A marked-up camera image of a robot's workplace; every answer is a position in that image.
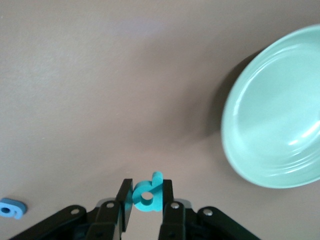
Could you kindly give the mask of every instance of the metal bolt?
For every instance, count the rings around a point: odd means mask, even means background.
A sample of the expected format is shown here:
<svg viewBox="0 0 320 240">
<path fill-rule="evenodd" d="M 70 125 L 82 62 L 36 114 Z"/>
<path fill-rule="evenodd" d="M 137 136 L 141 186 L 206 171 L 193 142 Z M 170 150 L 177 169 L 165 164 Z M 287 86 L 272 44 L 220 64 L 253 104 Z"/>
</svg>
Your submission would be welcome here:
<svg viewBox="0 0 320 240">
<path fill-rule="evenodd" d="M 76 214 L 78 214 L 80 212 L 80 210 L 78 209 L 78 208 L 75 208 L 75 209 L 73 209 L 70 213 L 72 214 L 72 215 L 76 215 Z"/>
<path fill-rule="evenodd" d="M 108 209 L 112 209 L 114 206 L 115 206 L 115 204 L 114 204 L 113 202 L 108 202 L 108 203 L 106 204 L 106 207 L 107 207 Z"/>
<path fill-rule="evenodd" d="M 171 203 L 171 205 L 170 205 L 173 209 L 178 209 L 180 206 L 179 206 L 179 204 L 177 203 L 177 202 L 173 202 L 173 203 Z"/>
<path fill-rule="evenodd" d="M 206 216 L 212 216 L 214 214 L 213 211 L 211 211 L 210 209 L 206 208 L 203 210 L 204 215 Z"/>
</svg>

